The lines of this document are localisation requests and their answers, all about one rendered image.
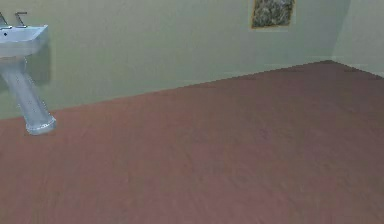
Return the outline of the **grey sink tap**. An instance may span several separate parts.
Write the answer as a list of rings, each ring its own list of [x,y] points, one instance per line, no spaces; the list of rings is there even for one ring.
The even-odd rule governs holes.
[[[0,30],[11,29],[12,26],[6,21],[3,14],[0,12]]]
[[[16,17],[16,20],[17,20],[17,28],[27,28],[28,25],[26,25],[23,20],[22,20],[22,17],[24,15],[28,15],[28,12],[26,11],[22,11],[22,12],[16,12],[15,14],[15,17]]]

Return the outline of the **gold framed wall picture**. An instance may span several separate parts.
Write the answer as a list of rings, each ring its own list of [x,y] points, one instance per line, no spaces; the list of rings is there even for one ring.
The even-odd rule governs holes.
[[[288,26],[296,0],[254,0],[251,15],[253,29]]]

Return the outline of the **white pedestal sink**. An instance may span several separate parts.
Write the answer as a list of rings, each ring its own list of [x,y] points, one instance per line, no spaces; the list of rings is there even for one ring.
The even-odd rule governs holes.
[[[27,57],[49,42],[48,26],[9,26],[0,29],[0,76],[16,100],[30,135],[41,135],[56,127],[56,119],[36,93],[27,72]]]

